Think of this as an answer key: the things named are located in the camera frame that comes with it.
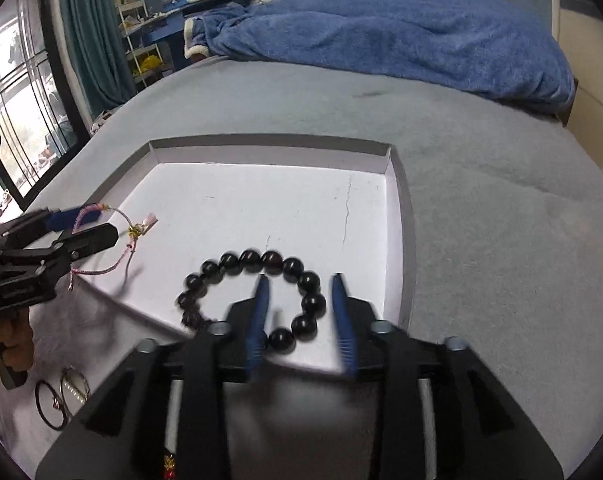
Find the person's left hand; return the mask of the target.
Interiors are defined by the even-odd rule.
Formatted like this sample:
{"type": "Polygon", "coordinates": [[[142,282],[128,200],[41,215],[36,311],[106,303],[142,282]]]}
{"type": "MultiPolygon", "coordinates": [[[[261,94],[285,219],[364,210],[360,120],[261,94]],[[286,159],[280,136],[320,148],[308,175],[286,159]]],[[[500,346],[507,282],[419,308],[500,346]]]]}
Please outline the person's left hand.
{"type": "Polygon", "coordinates": [[[33,330],[29,318],[29,309],[0,318],[0,344],[4,346],[0,356],[5,366],[15,372],[30,370],[33,364],[33,330]]]}

